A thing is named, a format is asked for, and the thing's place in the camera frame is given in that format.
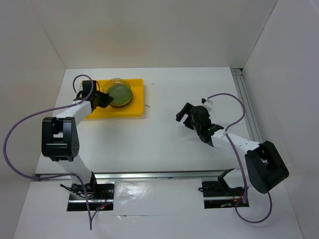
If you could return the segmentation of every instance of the white floor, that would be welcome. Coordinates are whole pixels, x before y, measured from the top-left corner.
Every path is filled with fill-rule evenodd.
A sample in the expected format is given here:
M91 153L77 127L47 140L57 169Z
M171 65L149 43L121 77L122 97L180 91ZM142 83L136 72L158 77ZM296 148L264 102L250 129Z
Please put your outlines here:
M237 96L229 68L69 69L56 106L70 104L75 98L72 81L79 74L95 80L142 78L145 104L150 106L145 107L142 118L83 121L78 125L80 156L93 172L238 168L233 153L202 143L195 131L175 121L186 102L200 105L201 98L221 92ZM241 116L242 110L233 98L220 96L214 99L210 114L213 123L227 126ZM232 127L231 132L249 137L244 121ZM63 172L49 158L40 157L36 173Z
M118 181L114 210L100 212L92 231L87 212L66 211L69 193L60 183L31 182L14 239L302 239L283 183L271 191L270 217L249 224L234 208L204 209L199 179ZM248 197L250 207L239 208L242 216L263 218L269 210L268 196L250 188Z

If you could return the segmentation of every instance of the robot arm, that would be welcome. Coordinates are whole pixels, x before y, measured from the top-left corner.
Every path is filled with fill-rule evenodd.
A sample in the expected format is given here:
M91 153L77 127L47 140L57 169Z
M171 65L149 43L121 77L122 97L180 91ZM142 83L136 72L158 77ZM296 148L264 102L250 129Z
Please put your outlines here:
M181 121L184 115L188 115L184 125L195 130L201 141L212 147L219 147L227 151L233 150L226 133L222 130L224 128L211 123L208 110L204 106L193 106L186 103L181 112L176 115L176 120ZM240 158L245 158L249 181L257 191L266 194L289 176L288 169L271 142L259 143L232 133L227 134L232 139ZM238 182L242 182L239 172L239 170L233 170L228 172L228 176L224 175L224 180L229 187L238 187Z
M79 95L85 98L92 87L90 81L83 81L83 91L78 94L72 106L56 117L46 117L42 121L42 154L60 164L66 172L74 173L84 182L90 194L97 194L97 182L93 172L83 163L78 155L80 149L76 126L88 116L96 107L107 107L113 100L109 94L97 90L96 81L93 92L87 101L81 102ZM83 186L75 176L72 178L74 191L83 192Z

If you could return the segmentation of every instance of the white wall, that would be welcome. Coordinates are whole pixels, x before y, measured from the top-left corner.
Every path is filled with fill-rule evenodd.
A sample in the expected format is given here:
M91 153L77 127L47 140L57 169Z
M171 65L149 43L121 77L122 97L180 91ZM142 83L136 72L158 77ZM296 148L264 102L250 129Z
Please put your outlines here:
M30 113L53 107L65 67L25 0L0 1L0 144L9 128ZM21 171L33 174L40 154L41 119L13 133L8 153ZM15 175L0 156L0 232L13 238L29 181Z
M263 139L290 167L287 189L306 239L318 238L319 0L279 0L244 68Z
M277 0L31 0L67 68L243 67Z

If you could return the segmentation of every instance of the yellow bin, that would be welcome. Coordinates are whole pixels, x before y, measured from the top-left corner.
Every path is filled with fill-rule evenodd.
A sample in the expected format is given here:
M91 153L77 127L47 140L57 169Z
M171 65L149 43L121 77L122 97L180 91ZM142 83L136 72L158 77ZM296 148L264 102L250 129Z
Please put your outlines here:
M144 81L143 79L123 79L131 86L133 93L132 102L124 108L97 107L86 119L140 117L144 113ZM101 89L109 80L97 80Z

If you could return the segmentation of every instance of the yellow tray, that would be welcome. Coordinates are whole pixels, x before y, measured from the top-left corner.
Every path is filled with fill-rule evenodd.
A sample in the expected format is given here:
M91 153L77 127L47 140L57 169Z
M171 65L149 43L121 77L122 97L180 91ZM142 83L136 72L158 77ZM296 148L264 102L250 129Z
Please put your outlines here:
M124 79L130 84L133 92L132 102L124 108L97 107L86 119L139 117L144 113L144 81L143 79ZM109 80L97 80L101 89Z

